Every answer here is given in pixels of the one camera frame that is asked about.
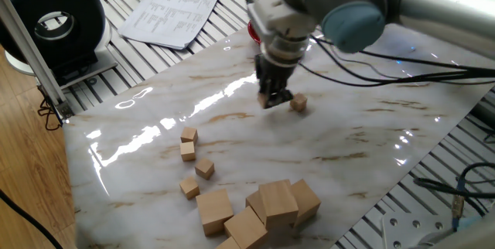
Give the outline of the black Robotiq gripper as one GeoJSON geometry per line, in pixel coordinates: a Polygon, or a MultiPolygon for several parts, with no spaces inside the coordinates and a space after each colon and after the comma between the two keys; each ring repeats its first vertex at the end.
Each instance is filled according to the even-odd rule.
{"type": "Polygon", "coordinates": [[[275,64],[262,55],[254,58],[256,77],[259,80],[259,94],[267,94],[266,108],[274,107],[293,99],[287,83],[295,70],[295,64],[275,64]]]}

